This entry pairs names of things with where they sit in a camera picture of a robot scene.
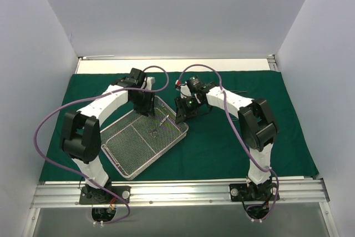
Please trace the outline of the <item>metal mesh instrument tray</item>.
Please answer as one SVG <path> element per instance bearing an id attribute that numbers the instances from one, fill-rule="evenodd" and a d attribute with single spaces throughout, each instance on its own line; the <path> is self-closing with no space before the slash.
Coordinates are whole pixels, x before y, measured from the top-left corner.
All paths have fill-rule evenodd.
<path id="1" fill-rule="evenodd" d="M 146 117 L 131 110 L 100 132 L 102 151 L 126 180 L 136 178 L 187 135 L 189 126 L 175 123 L 176 113 L 158 96 L 154 111 L 154 116 Z M 153 138 L 150 132 L 167 115 Z"/>

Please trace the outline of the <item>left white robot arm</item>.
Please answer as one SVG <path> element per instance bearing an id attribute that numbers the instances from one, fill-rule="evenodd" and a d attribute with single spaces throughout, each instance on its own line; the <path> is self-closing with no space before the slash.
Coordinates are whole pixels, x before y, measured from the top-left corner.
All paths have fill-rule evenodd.
<path id="1" fill-rule="evenodd" d="M 111 199 L 112 189 L 107 186 L 109 175 L 99 159 L 101 150 L 100 126 L 119 107 L 128 102 L 140 115 L 154 115 L 154 96 L 151 92 L 155 78 L 133 68 L 128 76 L 115 80 L 98 98 L 76 112 L 64 115 L 60 148 L 85 175 L 85 182 L 93 188 L 92 197 L 99 203 Z"/>

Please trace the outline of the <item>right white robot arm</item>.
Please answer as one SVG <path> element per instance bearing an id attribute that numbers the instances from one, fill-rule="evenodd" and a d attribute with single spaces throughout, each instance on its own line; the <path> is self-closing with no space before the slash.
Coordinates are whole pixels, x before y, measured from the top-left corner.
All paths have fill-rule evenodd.
<path id="1" fill-rule="evenodd" d="M 197 76 L 185 83 L 177 80 L 175 88 L 180 92 L 175 98 L 177 124 L 198 116 L 203 105 L 224 110 L 231 125 L 234 124 L 231 115 L 238 119 L 240 131 L 236 135 L 250 158 L 247 195 L 255 200 L 264 196 L 264 183 L 271 176 L 271 149 L 279 132 L 267 100 L 242 97 L 214 82 L 203 83 Z"/>

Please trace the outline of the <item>surgical scissors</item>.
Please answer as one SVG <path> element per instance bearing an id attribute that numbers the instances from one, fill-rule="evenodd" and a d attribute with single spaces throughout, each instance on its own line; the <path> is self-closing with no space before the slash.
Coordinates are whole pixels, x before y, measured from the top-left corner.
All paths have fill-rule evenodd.
<path id="1" fill-rule="evenodd" d="M 169 118 L 169 115 L 167 115 L 151 132 L 150 135 L 155 138 L 157 135 L 157 132 L 159 128 L 164 124 L 164 122 Z"/>

